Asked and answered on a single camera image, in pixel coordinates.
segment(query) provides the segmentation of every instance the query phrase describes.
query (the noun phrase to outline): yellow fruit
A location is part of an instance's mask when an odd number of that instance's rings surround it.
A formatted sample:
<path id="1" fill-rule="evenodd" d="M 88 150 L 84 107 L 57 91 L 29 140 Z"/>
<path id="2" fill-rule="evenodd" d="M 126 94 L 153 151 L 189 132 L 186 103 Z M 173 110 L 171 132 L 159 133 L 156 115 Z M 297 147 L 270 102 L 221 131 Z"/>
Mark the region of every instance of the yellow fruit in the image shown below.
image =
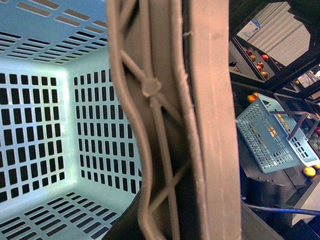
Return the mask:
<path id="1" fill-rule="evenodd" d="M 255 96 L 255 95 L 249 95 L 249 96 L 247 96 L 246 98 L 248 99 L 249 103 L 252 104 L 252 103 L 257 99 L 257 96 Z"/>
<path id="2" fill-rule="evenodd" d="M 251 59 L 252 62 L 254 62 L 254 61 L 256 60 L 256 56 L 251 55 L 251 56 L 250 56 L 250 59 Z"/>
<path id="3" fill-rule="evenodd" d="M 316 175 L 316 170 L 313 167 L 308 166 L 303 169 L 303 173 L 307 177 L 314 177 Z"/>
<path id="4" fill-rule="evenodd" d="M 313 166 L 315 169 L 320 169 L 320 163 Z"/>
<path id="5" fill-rule="evenodd" d="M 261 74 L 265 79 L 268 79 L 268 73 L 267 72 L 262 71 Z"/>

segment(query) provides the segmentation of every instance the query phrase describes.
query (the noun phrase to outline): rectangular slot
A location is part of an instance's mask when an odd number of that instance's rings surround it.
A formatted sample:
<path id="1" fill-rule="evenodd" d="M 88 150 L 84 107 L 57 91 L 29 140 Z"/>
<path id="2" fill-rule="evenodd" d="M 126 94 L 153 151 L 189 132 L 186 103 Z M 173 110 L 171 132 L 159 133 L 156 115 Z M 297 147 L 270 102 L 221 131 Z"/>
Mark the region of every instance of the rectangular slot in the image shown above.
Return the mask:
<path id="1" fill-rule="evenodd" d="M 11 89 L 11 97 L 12 97 L 13 104 L 20 104 L 19 90 L 17 88 Z"/>
<path id="2" fill-rule="evenodd" d="M 36 135 L 38 140 L 43 140 L 45 138 L 44 129 L 41 125 L 36 127 Z"/>
<path id="3" fill-rule="evenodd" d="M 80 222 L 79 224 L 77 224 L 76 226 L 80 229 L 82 228 L 83 226 L 87 225 L 88 223 L 90 223 L 92 220 L 94 220 L 93 217 L 89 217 L 87 218 L 86 220 Z"/>
<path id="4" fill-rule="evenodd" d="M 14 150 L 9 149 L 9 150 L 5 151 L 5 153 L 6 153 L 6 161 L 7 161 L 8 166 L 14 165 L 16 163 Z"/>
<path id="5" fill-rule="evenodd" d="M 76 27 L 78 27 L 78 26 L 81 25 L 80 22 L 71 20 L 71 19 L 66 18 L 66 17 L 63 17 L 63 16 L 57 16 L 55 19 L 56 19 L 57 21 L 59 21 L 59 22 L 62 22 L 62 23 L 64 23 L 64 24 L 69 24 L 69 25 L 71 25 L 71 26 L 76 26 Z"/>
<path id="6" fill-rule="evenodd" d="M 49 90 L 48 89 L 43 89 L 42 90 L 42 94 L 43 94 L 43 102 L 45 104 L 50 103 L 50 101 L 49 101 Z"/>
<path id="7" fill-rule="evenodd" d="M 30 189 L 29 189 L 29 184 L 25 184 L 22 186 L 22 193 L 23 194 L 27 194 L 30 192 Z"/>
<path id="8" fill-rule="evenodd" d="M 96 37 L 95 35 L 92 35 L 83 31 L 77 31 L 76 34 L 87 37 L 87 38 L 91 38 L 91 39 Z"/>
<path id="9" fill-rule="evenodd" d="M 40 91 L 39 91 L 39 89 L 33 89 L 32 92 L 33 92 L 33 102 L 34 102 L 35 104 L 41 103 L 41 101 L 40 101 Z"/>
<path id="10" fill-rule="evenodd" d="M 107 101 L 107 88 L 104 86 L 102 87 L 102 101 Z"/>
<path id="11" fill-rule="evenodd" d="M 133 194 L 136 194 L 136 193 L 137 193 L 136 180 L 134 180 L 134 179 L 131 179 L 131 192 L 132 192 Z"/>
<path id="12" fill-rule="evenodd" d="M 53 107 L 53 119 L 59 120 L 59 108 L 57 106 Z"/>
<path id="13" fill-rule="evenodd" d="M 10 112 L 9 109 L 2 109 L 1 110 L 1 116 L 2 116 L 2 124 L 5 125 L 10 125 Z"/>
<path id="14" fill-rule="evenodd" d="M 36 163 L 30 165 L 31 168 L 31 177 L 36 178 L 38 177 L 38 166 Z"/>
<path id="15" fill-rule="evenodd" d="M 15 237 L 17 237 L 17 236 L 25 233 L 26 231 L 28 231 L 28 230 L 30 230 L 30 229 L 31 229 L 31 227 L 26 226 L 25 228 L 23 228 L 23 229 L 21 229 L 21 230 L 19 230 L 19 231 L 16 231 L 15 233 L 7 236 L 6 239 L 8 239 L 8 240 L 14 239 Z"/>
<path id="16" fill-rule="evenodd" d="M 118 176 L 114 177 L 114 180 L 115 180 L 115 188 L 120 189 L 119 177 Z"/>
<path id="17" fill-rule="evenodd" d="M 33 142 L 35 140 L 34 128 L 32 126 L 29 126 L 26 128 L 26 134 L 27 134 L 28 142 Z"/>
<path id="18" fill-rule="evenodd" d="M 101 228 L 99 231 L 97 231 L 95 234 L 91 235 L 91 238 L 97 239 L 98 237 L 100 237 L 102 234 L 104 234 L 108 230 L 109 230 L 109 228 L 105 226 L 105 227 Z"/>
<path id="19" fill-rule="evenodd" d="M 120 120 L 124 119 L 124 111 L 122 110 L 121 105 L 118 105 L 118 116 Z"/>
<path id="20" fill-rule="evenodd" d="M 44 108 L 44 118 L 46 121 L 51 121 L 50 107 L 48 106 Z"/>
<path id="21" fill-rule="evenodd" d="M 102 218 L 104 221 L 108 221 L 109 219 L 111 219 L 112 217 L 114 217 L 115 215 L 117 215 L 115 212 L 111 212 L 109 215 L 105 216 L 104 218 Z"/>
<path id="22" fill-rule="evenodd" d="M 29 157 L 30 157 L 30 160 L 34 160 L 36 159 L 36 146 L 34 145 L 31 145 L 28 147 L 29 148 Z"/>
<path id="23" fill-rule="evenodd" d="M 96 223 L 92 224 L 91 226 L 89 226 L 88 228 L 86 228 L 85 230 L 83 230 L 83 232 L 88 234 L 91 231 L 93 231 L 94 229 L 96 229 L 97 227 L 99 227 L 100 225 L 101 225 L 100 222 L 96 222 Z"/>
<path id="24" fill-rule="evenodd" d="M 62 224 L 60 226 L 58 226 L 57 228 L 53 229 L 52 231 L 47 233 L 47 236 L 50 237 L 53 234 L 56 234 L 57 232 L 60 232 L 62 229 L 66 228 L 68 225 L 67 224 Z"/>
<path id="25" fill-rule="evenodd" d="M 51 214 L 51 215 L 46 216 L 45 218 L 43 218 L 43 219 L 41 219 L 41 220 L 39 220 L 39 221 L 36 221 L 34 224 L 38 226 L 38 225 L 43 224 L 43 223 L 45 223 L 46 221 L 48 221 L 48 220 L 50 220 L 50 219 L 52 219 L 52 218 L 54 218 L 54 217 L 55 217 L 55 215 Z"/>
<path id="26" fill-rule="evenodd" d="M 70 210 L 70 209 L 72 209 L 74 207 L 75 207 L 75 205 L 69 205 L 69 206 L 59 210 L 58 213 L 62 214 L 62 213 L 66 212 L 66 211 L 68 211 L 68 210 Z"/>
<path id="27" fill-rule="evenodd" d="M 46 137 L 48 139 L 51 139 L 53 137 L 53 133 L 52 133 L 52 125 L 48 124 L 45 126 L 46 129 Z"/>
<path id="28" fill-rule="evenodd" d="M 102 112 L 103 112 L 103 119 L 108 119 L 108 110 L 106 105 L 102 106 Z"/>
<path id="29" fill-rule="evenodd" d="M 35 121 L 42 122 L 42 114 L 41 114 L 41 108 L 40 107 L 35 107 L 34 108 L 34 113 L 35 113 Z"/>
<path id="30" fill-rule="evenodd" d="M 105 22 L 103 22 L 103 21 L 95 20 L 93 23 L 96 24 L 96 25 L 99 25 L 99 26 L 101 26 L 103 28 L 107 28 L 107 24 Z"/>
<path id="31" fill-rule="evenodd" d="M 98 33 L 98 34 L 103 34 L 105 32 L 105 31 L 97 29 L 97 28 L 95 28 L 93 26 L 86 26 L 84 29 L 92 31 L 92 32 L 95 32 L 95 33 Z"/>
<path id="32" fill-rule="evenodd" d="M 1 105 L 8 104 L 7 89 L 5 89 L 5 88 L 0 88 L 0 104 Z"/>
<path id="33" fill-rule="evenodd" d="M 24 140 L 24 131 L 22 128 L 16 128 L 15 129 L 15 136 L 16 136 L 16 143 L 22 144 Z"/>
<path id="34" fill-rule="evenodd" d="M 70 218 L 71 216 L 75 215 L 76 213 L 80 212 L 81 210 L 79 208 L 67 213 L 66 215 L 64 215 L 64 217 L 67 219 L 67 218 Z"/>
<path id="35" fill-rule="evenodd" d="M 19 157 L 19 163 L 24 163 L 25 161 L 27 161 L 26 149 L 24 147 L 18 148 L 18 157 Z"/>
<path id="36" fill-rule="evenodd" d="M 19 196 L 19 189 L 17 187 L 11 189 L 11 198 L 15 198 Z"/>
<path id="37" fill-rule="evenodd" d="M 121 139 L 125 138 L 125 125 L 119 124 L 119 136 Z"/>
<path id="38" fill-rule="evenodd" d="M 123 190 L 128 192 L 128 180 L 126 178 L 122 178 Z"/>
<path id="39" fill-rule="evenodd" d="M 32 123 L 31 108 L 27 107 L 27 108 L 24 109 L 24 116 L 25 116 L 25 122 L 26 123 Z"/>
<path id="40" fill-rule="evenodd" d="M 6 186 L 5 173 L 3 171 L 0 172 L 0 189 Z"/>
<path id="41" fill-rule="evenodd" d="M 10 84 L 18 84 L 18 78 L 16 74 L 9 74 Z"/>
<path id="42" fill-rule="evenodd" d="M 101 173 L 100 177 L 101 177 L 101 183 L 106 184 L 105 175 Z"/>
<path id="43" fill-rule="evenodd" d="M 115 105 L 110 105 L 110 116 L 112 120 L 116 119 Z"/>
<path id="44" fill-rule="evenodd" d="M 84 218 L 85 216 L 87 216 L 87 214 L 83 212 L 80 215 L 76 216 L 75 218 L 71 219 L 70 222 L 74 223 L 74 222 L 79 221 L 80 219 Z"/>
<path id="45" fill-rule="evenodd" d="M 51 9 L 57 9 L 59 8 L 59 5 L 52 2 L 52 1 L 49 1 L 49 0 L 31 0 L 32 2 L 36 2 L 38 4 L 41 4 L 41 5 L 44 5 L 48 8 L 51 8 Z"/>
<path id="46" fill-rule="evenodd" d="M 3 130 L 3 134 L 4 134 L 4 144 L 6 146 L 12 145 L 13 143 L 13 139 L 12 139 L 12 132 L 11 129 L 6 129 Z"/>

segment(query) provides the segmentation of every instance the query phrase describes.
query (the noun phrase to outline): red apple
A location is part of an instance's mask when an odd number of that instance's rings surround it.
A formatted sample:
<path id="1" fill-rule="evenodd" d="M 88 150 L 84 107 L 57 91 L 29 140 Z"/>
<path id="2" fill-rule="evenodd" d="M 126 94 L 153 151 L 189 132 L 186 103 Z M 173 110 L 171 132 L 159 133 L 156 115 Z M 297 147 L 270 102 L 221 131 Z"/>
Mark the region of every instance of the red apple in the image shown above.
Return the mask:
<path id="1" fill-rule="evenodd" d="M 248 56 L 252 55 L 252 51 L 251 50 L 247 50 L 247 51 L 245 51 L 245 53 L 248 54 Z"/>
<path id="2" fill-rule="evenodd" d="M 262 69 L 263 69 L 263 68 L 264 68 L 264 66 L 265 66 L 265 65 L 264 65 L 264 63 L 263 63 L 263 62 L 261 62 L 261 61 L 260 61 L 260 62 L 258 62 L 258 64 L 257 64 L 257 65 L 258 65 L 258 66 L 260 66 Z"/>
<path id="3" fill-rule="evenodd" d="M 269 60 L 269 57 L 266 54 L 262 55 L 261 57 L 265 62 Z"/>
<path id="4" fill-rule="evenodd" d="M 251 56 L 250 56 L 250 59 L 251 59 L 252 62 L 254 62 L 254 61 L 256 60 L 256 56 L 251 55 Z"/>
<path id="5" fill-rule="evenodd" d="M 320 135 L 320 127 L 316 127 L 315 130 L 314 130 L 314 132 L 315 132 L 316 134 Z"/>

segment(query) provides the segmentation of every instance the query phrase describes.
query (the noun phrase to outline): apple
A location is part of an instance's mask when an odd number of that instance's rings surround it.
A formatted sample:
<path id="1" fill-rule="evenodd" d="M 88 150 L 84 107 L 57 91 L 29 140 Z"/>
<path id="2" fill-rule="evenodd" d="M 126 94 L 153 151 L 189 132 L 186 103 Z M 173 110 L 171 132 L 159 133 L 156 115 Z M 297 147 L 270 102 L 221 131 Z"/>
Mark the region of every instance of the apple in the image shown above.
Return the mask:
<path id="1" fill-rule="evenodd" d="M 258 66 L 260 66 L 260 67 L 261 67 L 261 69 L 263 69 L 263 68 L 264 68 L 264 66 L 265 66 L 265 65 L 264 65 L 264 63 L 263 63 L 263 62 L 261 62 L 261 61 L 260 61 L 260 62 L 258 62 L 258 64 L 257 64 L 257 65 L 258 65 Z"/>
<path id="2" fill-rule="evenodd" d="M 250 59 L 251 59 L 252 62 L 254 62 L 254 61 L 256 60 L 256 56 L 251 55 L 251 56 L 250 56 Z"/>
<path id="3" fill-rule="evenodd" d="M 248 54 L 248 56 L 252 55 L 252 51 L 251 50 L 247 50 L 247 51 L 245 51 L 245 53 Z"/>
<path id="4" fill-rule="evenodd" d="M 261 57 L 265 62 L 269 60 L 269 57 L 266 54 L 263 54 Z"/>
<path id="5" fill-rule="evenodd" d="M 266 71 L 262 71 L 261 74 L 265 79 L 268 79 L 268 73 Z"/>
<path id="6" fill-rule="evenodd" d="M 251 94 L 251 95 L 247 96 L 246 98 L 248 99 L 249 103 L 252 104 L 258 97 Z"/>
<path id="7" fill-rule="evenodd" d="M 320 135 L 320 127 L 316 127 L 314 130 L 314 133 L 316 133 L 319 136 Z"/>

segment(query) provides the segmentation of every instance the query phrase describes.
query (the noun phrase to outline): black metal rack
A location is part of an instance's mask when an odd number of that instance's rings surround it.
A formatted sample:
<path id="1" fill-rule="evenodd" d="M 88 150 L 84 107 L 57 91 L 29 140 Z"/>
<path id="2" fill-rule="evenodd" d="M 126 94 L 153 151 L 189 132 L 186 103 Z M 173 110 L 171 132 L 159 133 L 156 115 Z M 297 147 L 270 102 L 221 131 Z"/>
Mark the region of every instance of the black metal rack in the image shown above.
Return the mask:
<path id="1" fill-rule="evenodd" d="M 269 73 L 268 79 L 264 79 L 261 72 L 256 68 L 256 63 L 251 61 L 246 53 L 247 50 L 251 50 L 256 56 L 256 62 L 262 62 L 261 55 L 265 54 L 265 52 L 236 36 L 259 11 L 266 7 L 267 4 L 274 2 L 278 1 L 230 1 L 229 72 L 236 117 L 249 106 L 250 103 L 247 100 L 247 96 L 253 92 L 277 99 L 285 110 L 320 114 L 320 106 L 317 104 L 320 102 L 320 97 L 311 97 L 320 92 L 320 81 L 316 81 L 307 87 L 302 86 L 300 83 L 294 83 L 298 77 L 320 64 L 320 1 L 287 1 L 291 7 L 289 12 L 295 15 L 295 19 L 304 24 L 311 35 L 309 49 L 288 66 L 280 64 L 279 66 L 282 67 L 282 70 L 276 65 L 276 59 L 272 59 L 269 56 L 269 60 L 264 62 L 264 70 Z M 252 179 L 263 180 L 274 185 L 285 185 L 286 190 L 284 196 L 282 196 L 283 201 L 287 206 L 293 207 L 316 179 L 316 177 L 308 178 L 303 174 L 303 165 L 271 173 L 262 173 L 240 134 L 238 134 L 238 148 L 240 149 L 239 163 L 242 196 L 246 196 L 247 186 Z M 272 227 L 281 234 L 291 227 L 288 219 L 276 218 L 274 214 L 258 215 L 271 226 L 274 224 L 275 219 L 280 219 L 279 224 Z"/>

